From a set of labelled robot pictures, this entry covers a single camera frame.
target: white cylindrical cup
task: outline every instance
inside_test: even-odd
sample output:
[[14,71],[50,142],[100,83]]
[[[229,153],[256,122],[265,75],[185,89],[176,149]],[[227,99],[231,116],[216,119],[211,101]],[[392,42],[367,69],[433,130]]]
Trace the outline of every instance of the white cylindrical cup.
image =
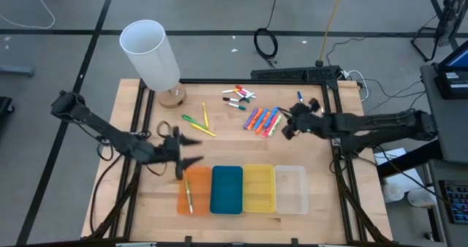
[[[428,187],[428,190],[434,192],[434,187]],[[421,189],[413,189],[412,191],[408,192],[408,202],[418,208],[425,208],[431,207],[436,205],[437,198],[427,190]]]
[[154,20],[134,22],[122,31],[119,42],[151,90],[167,91],[177,85],[181,71],[161,24]]
[[382,192],[385,203],[399,201],[404,197],[404,192],[397,183],[385,184],[382,186]]

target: wooden tabletop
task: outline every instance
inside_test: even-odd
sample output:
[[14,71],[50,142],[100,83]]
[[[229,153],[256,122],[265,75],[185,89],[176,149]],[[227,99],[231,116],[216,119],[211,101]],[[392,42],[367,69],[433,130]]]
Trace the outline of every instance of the wooden tabletop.
[[[299,243],[346,243],[336,178],[328,170],[332,160],[329,141],[321,140],[313,134],[300,134],[287,141],[280,132],[275,133],[272,138],[263,139],[254,132],[242,128],[256,107],[289,108],[294,105],[298,101],[297,91],[301,91],[305,100],[314,97],[323,104],[321,87],[245,85],[244,87],[255,92],[257,96],[246,105],[247,111],[235,109],[222,101],[222,96],[236,97],[235,94],[221,94],[223,90],[232,88],[233,85],[188,84],[185,87],[186,101],[176,109],[165,109],[156,100],[154,101],[149,127],[153,135],[149,141],[155,145],[161,143],[161,138],[156,134],[156,125],[160,121],[167,121],[171,125],[180,126],[181,132],[187,137],[203,141],[202,145],[182,150],[183,156],[204,155],[204,160],[197,163],[198,166],[245,164],[304,166],[309,186],[309,213],[305,215],[242,213],[238,216],[202,217],[178,215],[176,211],[178,181],[175,179],[174,166],[169,164],[162,177],[157,177],[143,168],[130,240],[182,242],[185,236],[192,236],[194,242],[290,243],[291,238],[298,238]],[[121,80],[110,119],[110,123],[120,130],[128,131],[130,128],[137,90],[138,80]],[[355,82],[340,81],[339,93],[344,112],[363,115]],[[334,107],[331,91],[330,94],[331,106]],[[181,119],[181,115],[186,114],[202,123],[201,102],[206,104],[210,130],[217,134],[217,137],[202,133]],[[139,128],[143,121],[144,107],[146,107],[145,101]],[[282,121],[279,129],[285,124],[286,122]],[[373,161],[370,150],[365,150],[361,157]],[[122,163],[123,161],[120,161],[107,173],[99,187],[94,214],[95,227],[106,217],[116,201]],[[97,178],[109,164],[106,161],[100,162]],[[363,209],[382,234],[391,239],[377,170],[361,160],[355,160],[353,164]],[[161,172],[163,166],[151,165],[151,169]],[[352,208],[349,209],[353,235],[357,239],[355,215]],[[126,212],[127,208],[124,207],[121,217],[125,217]],[[124,218],[120,220],[121,235]],[[83,227],[83,236],[90,234],[88,225],[89,210]]]

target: yellow tray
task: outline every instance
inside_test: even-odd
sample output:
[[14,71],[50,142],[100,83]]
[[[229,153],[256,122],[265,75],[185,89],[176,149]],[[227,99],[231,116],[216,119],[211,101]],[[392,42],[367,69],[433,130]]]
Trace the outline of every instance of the yellow tray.
[[244,211],[272,213],[275,211],[275,171],[269,164],[244,165]]

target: blue tray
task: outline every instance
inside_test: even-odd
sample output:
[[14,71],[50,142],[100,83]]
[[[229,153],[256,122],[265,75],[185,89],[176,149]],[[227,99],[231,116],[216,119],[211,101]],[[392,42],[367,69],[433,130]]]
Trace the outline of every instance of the blue tray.
[[242,213],[242,179],[243,171],[239,166],[213,167],[210,204],[212,213]]

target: concrete floor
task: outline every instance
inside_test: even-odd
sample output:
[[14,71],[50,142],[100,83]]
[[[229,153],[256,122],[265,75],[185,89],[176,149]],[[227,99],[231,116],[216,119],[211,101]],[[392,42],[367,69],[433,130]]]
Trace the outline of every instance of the concrete floor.
[[[105,0],[44,1],[57,18],[53,29],[83,31],[94,29],[105,3]],[[278,0],[270,30],[324,31],[334,1]],[[170,31],[252,31],[266,25],[272,3],[273,0],[112,0],[103,29],[120,30],[135,20],[154,19]],[[46,26],[50,22],[38,0],[0,0],[0,14],[29,25]],[[430,0],[342,0],[331,30],[415,32],[434,15]],[[30,65],[37,74],[33,78],[0,75],[0,96],[12,97],[17,108],[0,140],[0,246],[16,243],[60,124],[49,114],[50,104],[60,90],[72,89],[91,39],[91,32],[11,35],[4,29],[19,28],[0,20],[0,63]],[[468,32],[466,21],[460,32]],[[333,43],[346,39],[330,37],[326,51]],[[248,78],[253,69],[267,69],[252,40],[251,36],[170,37],[185,78]],[[278,37],[278,41],[278,68],[306,67],[313,66],[318,58],[322,37],[285,36]],[[419,43],[424,50],[431,49],[431,39]],[[441,61],[451,51],[450,46],[440,48],[435,61]],[[419,66],[424,64],[411,47],[410,39],[405,38],[368,38],[339,45],[331,54],[331,62],[379,80],[389,93],[417,81]],[[137,73],[120,49],[118,36],[102,35],[81,94],[96,114],[108,120],[118,82],[128,77],[136,78]],[[371,96],[363,103],[365,111],[385,100],[375,83],[369,82],[369,88]],[[419,84],[408,92],[421,89],[423,86]],[[405,110],[413,98],[393,99],[372,113]],[[415,107],[429,111],[425,98],[420,98]],[[412,150],[419,145],[401,140],[386,147]],[[80,237],[98,163],[95,142],[76,126],[70,126],[28,243]],[[387,208],[395,240],[420,246],[444,245],[423,239],[423,233],[430,230],[425,210],[411,208],[407,202],[388,204]]]

